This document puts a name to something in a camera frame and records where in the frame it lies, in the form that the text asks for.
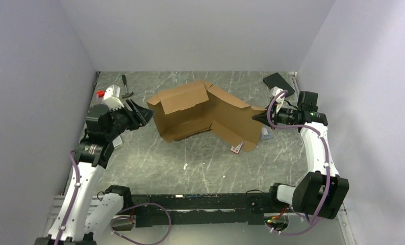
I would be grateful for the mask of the brown cardboard box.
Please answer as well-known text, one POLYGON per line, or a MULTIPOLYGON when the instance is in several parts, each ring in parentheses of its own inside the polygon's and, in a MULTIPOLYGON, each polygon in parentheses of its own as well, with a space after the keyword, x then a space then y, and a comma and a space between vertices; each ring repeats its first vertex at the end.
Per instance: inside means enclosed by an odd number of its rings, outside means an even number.
POLYGON ((207 81, 194 81, 162 90, 147 100, 154 122, 167 142, 212 131, 231 146, 253 150, 262 123, 253 120, 264 109, 252 106, 207 81))

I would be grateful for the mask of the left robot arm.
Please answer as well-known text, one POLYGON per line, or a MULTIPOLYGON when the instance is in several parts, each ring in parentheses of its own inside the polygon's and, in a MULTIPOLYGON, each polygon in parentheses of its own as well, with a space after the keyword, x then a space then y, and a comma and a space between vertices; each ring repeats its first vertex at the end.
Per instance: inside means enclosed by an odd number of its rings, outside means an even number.
POLYGON ((57 218, 45 237, 35 244, 96 244, 96 238, 113 217, 127 214, 133 207, 131 190, 111 187, 100 204, 89 212, 95 188, 115 150, 113 140, 124 131, 146 126, 153 110, 126 100, 117 106, 97 104, 88 109, 84 137, 71 152, 72 175, 57 218))

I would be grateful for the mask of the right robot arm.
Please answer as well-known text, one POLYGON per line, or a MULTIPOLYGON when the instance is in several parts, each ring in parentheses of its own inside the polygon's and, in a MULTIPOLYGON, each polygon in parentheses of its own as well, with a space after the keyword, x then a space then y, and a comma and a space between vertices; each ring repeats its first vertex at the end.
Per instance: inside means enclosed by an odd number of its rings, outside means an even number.
POLYGON ((297 186, 275 183, 267 205, 279 212, 291 207, 301 213, 310 225, 317 220, 333 219, 349 190, 349 181, 335 167, 328 143, 328 120, 318 112, 318 94, 300 92, 297 106, 284 108, 287 90, 275 87, 264 113, 253 120, 273 129, 297 129, 305 146, 308 172, 297 186))

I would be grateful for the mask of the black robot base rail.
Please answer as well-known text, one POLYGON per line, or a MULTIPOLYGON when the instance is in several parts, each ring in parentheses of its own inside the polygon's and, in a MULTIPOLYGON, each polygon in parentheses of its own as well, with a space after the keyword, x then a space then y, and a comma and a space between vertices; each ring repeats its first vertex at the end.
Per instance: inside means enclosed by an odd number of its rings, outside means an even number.
POLYGON ((211 194, 134 194, 119 211, 136 220, 136 227, 160 225, 264 225, 287 204, 266 192, 211 194))

